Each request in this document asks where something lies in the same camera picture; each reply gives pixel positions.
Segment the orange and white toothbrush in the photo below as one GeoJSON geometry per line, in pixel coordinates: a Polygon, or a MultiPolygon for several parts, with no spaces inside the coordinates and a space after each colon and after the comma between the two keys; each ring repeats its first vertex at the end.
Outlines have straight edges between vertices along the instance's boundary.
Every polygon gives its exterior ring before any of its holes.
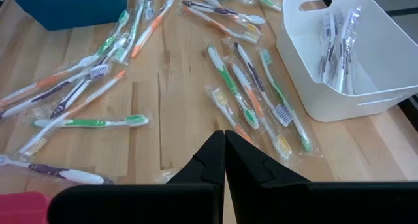
{"type": "Polygon", "coordinates": [[[171,8],[174,0],[166,0],[164,3],[163,11],[152,21],[152,23],[148,26],[148,28],[143,32],[143,34],[139,37],[135,47],[133,47],[131,58],[134,58],[138,55],[139,51],[142,49],[146,41],[152,35],[152,33],[157,29],[158,25],[163,20],[164,16],[167,14],[169,9],[171,8]]]}
{"type": "Polygon", "coordinates": [[[84,100],[83,103],[78,104],[71,109],[69,109],[64,114],[58,116],[54,120],[52,120],[45,128],[43,128],[37,135],[35,135],[29,142],[25,144],[22,148],[19,149],[18,154],[22,155],[23,157],[31,157],[35,155],[47,142],[44,136],[49,132],[50,129],[53,129],[56,125],[61,123],[66,118],[73,116],[75,113],[86,107],[95,99],[99,98],[103,95],[107,90],[109,90],[112,86],[114,86],[122,77],[125,75],[125,71],[121,71],[117,74],[113,79],[103,85],[100,89],[92,93],[89,97],[84,100]]]}
{"type": "Polygon", "coordinates": [[[36,83],[33,83],[29,86],[26,86],[22,89],[19,89],[18,91],[15,91],[11,94],[9,94],[8,96],[0,99],[0,107],[4,107],[4,106],[8,106],[10,104],[13,104],[19,100],[24,99],[25,97],[31,95],[32,93],[51,86],[53,84],[55,84],[60,78],[62,78],[63,76],[74,72],[76,70],[78,70],[79,68],[82,67],[88,67],[91,64],[95,63],[97,60],[99,59],[99,55],[98,54],[93,54],[91,56],[85,57],[83,58],[77,65],[65,70],[65,71],[61,71],[57,74],[53,74],[51,76],[48,76],[36,83]]]}
{"type": "Polygon", "coordinates": [[[213,25],[215,28],[218,28],[221,31],[230,34],[230,36],[232,36],[232,37],[242,39],[242,40],[250,42],[252,44],[257,44],[257,41],[259,39],[258,34],[248,32],[248,31],[246,31],[244,34],[235,33],[234,31],[231,31],[230,29],[226,28],[224,25],[215,21],[214,19],[212,19],[208,15],[204,14],[203,12],[199,12],[196,9],[193,9],[193,8],[190,8],[190,7],[187,7],[187,6],[183,6],[183,11],[187,12],[189,14],[194,14],[194,15],[198,16],[199,18],[202,18],[204,21],[213,25]]]}

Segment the clear plastic packaging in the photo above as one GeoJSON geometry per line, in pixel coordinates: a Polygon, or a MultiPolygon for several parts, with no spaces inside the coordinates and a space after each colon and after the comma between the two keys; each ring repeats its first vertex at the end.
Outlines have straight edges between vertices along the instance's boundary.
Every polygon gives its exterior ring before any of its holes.
{"type": "Polygon", "coordinates": [[[106,55],[108,48],[111,47],[114,41],[121,35],[123,28],[128,24],[131,15],[128,10],[123,11],[120,14],[118,19],[118,24],[116,27],[110,32],[109,37],[105,40],[105,42],[100,46],[97,50],[97,54],[101,57],[106,55]]]}
{"type": "MultiPolygon", "coordinates": [[[[233,30],[229,29],[228,27],[224,26],[222,23],[217,22],[215,19],[211,18],[207,14],[201,12],[200,10],[197,10],[196,8],[199,7],[199,6],[194,5],[192,2],[193,1],[183,0],[183,3],[178,8],[178,12],[180,14],[191,14],[193,16],[196,16],[196,17],[204,20],[205,22],[211,24],[216,29],[218,29],[220,31],[223,31],[223,32],[225,32],[226,34],[229,34],[232,37],[242,39],[242,40],[247,41],[247,42],[252,43],[252,44],[257,44],[257,41],[260,38],[260,33],[258,33],[258,31],[254,31],[254,30],[233,31],[233,30]]],[[[209,8],[203,8],[203,9],[207,10],[206,12],[214,11],[213,9],[209,9],[209,8]]]]}
{"type": "Polygon", "coordinates": [[[216,107],[228,119],[228,122],[231,124],[235,132],[238,133],[242,138],[247,140],[249,143],[254,145],[255,143],[252,135],[247,133],[245,129],[239,124],[238,118],[234,115],[234,112],[231,110],[225,92],[221,88],[216,88],[214,86],[206,86],[206,92],[210,96],[211,100],[213,100],[216,107]]]}
{"type": "MultiPolygon", "coordinates": [[[[152,117],[149,115],[138,114],[126,116],[124,118],[67,118],[59,122],[56,127],[60,128],[89,128],[89,129],[112,129],[115,127],[142,127],[150,125],[152,117]]],[[[38,128],[46,127],[52,120],[36,119],[31,122],[32,126],[38,128]]]]}
{"type": "Polygon", "coordinates": [[[172,177],[174,177],[181,169],[172,168],[161,170],[157,176],[154,176],[154,181],[157,184],[166,184],[172,177]]]}
{"type": "Polygon", "coordinates": [[[90,96],[84,99],[78,105],[73,106],[62,115],[53,119],[47,126],[42,128],[36,135],[34,135],[25,145],[23,145],[13,156],[13,159],[28,161],[32,160],[33,156],[48,142],[54,131],[58,130],[59,125],[63,120],[75,115],[78,111],[86,107],[89,103],[99,98],[112,86],[114,86],[119,80],[125,76],[126,71],[121,71],[107,83],[102,85],[99,89],[93,92],[90,96]]]}
{"type": "Polygon", "coordinates": [[[323,55],[319,63],[320,81],[336,91],[355,94],[355,69],[359,66],[353,49],[361,8],[325,14],[321,41],[323,55]]]}
{"type": "Polygon", "coordinates": [[[77,182],[81,184],[104,185],[114,183],[110,178],[106,178],[104,176],[100,176],[89,172],[84,172],[81,170],[59,168],[45,164],[16,161],[10,159],[7,155],[0,155],[0,167],[4,165],[12,165],[14,167],[26,168],[27,170],[37,172],[39,174],[54,176],[56,178],[61,178],[64,180],[77,182]]]}
{"type": "Polygon", "coordinates": [[[129,31],[129,36],[127,38],[126,44],[125,46],[119,48],[113,57],[113,60],[117,63],[120,63],[122,65],[129,64],[129,54],[131,53],[131,50],[135,43],[135,39],[137,37],[138,27],[140,25],[142,12],[144,11],[144,5],[145,5],[144,0],[137,0],[137,7],[135,9],[135,18],[133,20],[131,30],[129,31]]]}
{"type": "Polygon", "coordinates": [[[213,46],[208,46],[208,55],[212,60],[214,67],[217,69],[217,71],[225,81],[229,91],[231,91],[231,93],[234,95],[249,126],[251,126],[253,129],[258,129],[259,122],[256,113],[254,112],[252,107],[249,106],[244,96],[241,94],[240,89],[236,85],[234,79],[229,74],[229,71],[226,65],[224,64],[223,60],[221,59],[219,53],[213,46]]]}

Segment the purple and white toothbrush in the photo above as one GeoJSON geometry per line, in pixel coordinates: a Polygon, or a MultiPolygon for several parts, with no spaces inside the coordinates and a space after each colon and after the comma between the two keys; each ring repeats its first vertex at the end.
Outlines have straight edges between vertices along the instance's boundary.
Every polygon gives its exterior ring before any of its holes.
{"type": "Polygon", "coordinates": [[[113,184],[114,182],[108,178],[103,178],[102,176],[91,174],[88,172],[83,172],[74,169],[67,168],[56,168],[49,165],[43,164],[33,164],[26,163],[21,161],[11,160],[7,155],[0,155],[0,166],[3,165],[14,165],[17,167],[28,168],[29,170],[55,176],[58,178],[63,178],[68,181],[78,182],[81,184],[93,184],[93,185],[102,185],[102,184],[113,184]]]}

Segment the toothbrush handle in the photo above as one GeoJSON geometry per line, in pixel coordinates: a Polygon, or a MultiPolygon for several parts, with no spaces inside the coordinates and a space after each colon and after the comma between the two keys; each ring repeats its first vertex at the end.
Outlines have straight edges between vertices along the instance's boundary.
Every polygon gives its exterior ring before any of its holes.
{"type": "Polygon", "coordinates": [[[113,181],[108,178],[74,169],[56,168],[43,164],[30,164],[28,168],[41,174],[47,174],[83,184],[113,184],[113,181]]]}

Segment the toothbrush head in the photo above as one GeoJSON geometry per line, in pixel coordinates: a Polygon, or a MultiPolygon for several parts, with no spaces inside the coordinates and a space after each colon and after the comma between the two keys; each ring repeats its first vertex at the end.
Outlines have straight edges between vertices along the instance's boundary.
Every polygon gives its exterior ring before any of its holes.
{"type": "Polygon", "coordinates": [[[26,149],[24,152],[19,152],[22,155],[32,157],[47,143],[45,138],[40,138],[34,145],[26,149]]]}
{"type": "Polygon", "coordinates": [[[98,66],[92,68],[89,71],[91,79],[95,79],[95,78],[98,78],[98,77],[105,76],[108,73],[110,73],[110,65],[109,64],[98,65],[98,66]]]}
{"type": "Polygon", "coordinates": [[[290,155],[292,154],[292,148],[290,147],[289,143],[287,143],[284,136],[278,135],[276,143],[274,143],[274,148],[284,159],[289,159],[290,155]]]}
{"type": "Polygon", "coordinates": [[[148,124],[150,120],[144,115],[133,115],[127,116],[126,122],[130,127],[138,127],[148,124]]]}
{"type": "Polygon", "coordinates": [[[129,17],[129,13],[126,10],[123,11],[118,18],[119,26],[125,26],[128,23],[129,17]]]}
{"type": "Polygon", "coordinates": [[[228,105],[228,98],[220,88],[213,90],[212,98],[218,106],[226,107],[228,105]]]}
{"type": "Polygon", "coordinates": [[[167,0],[165,1],[165,8],[170,8],[172,4],[174,3],[174,0],[167,0]]]}

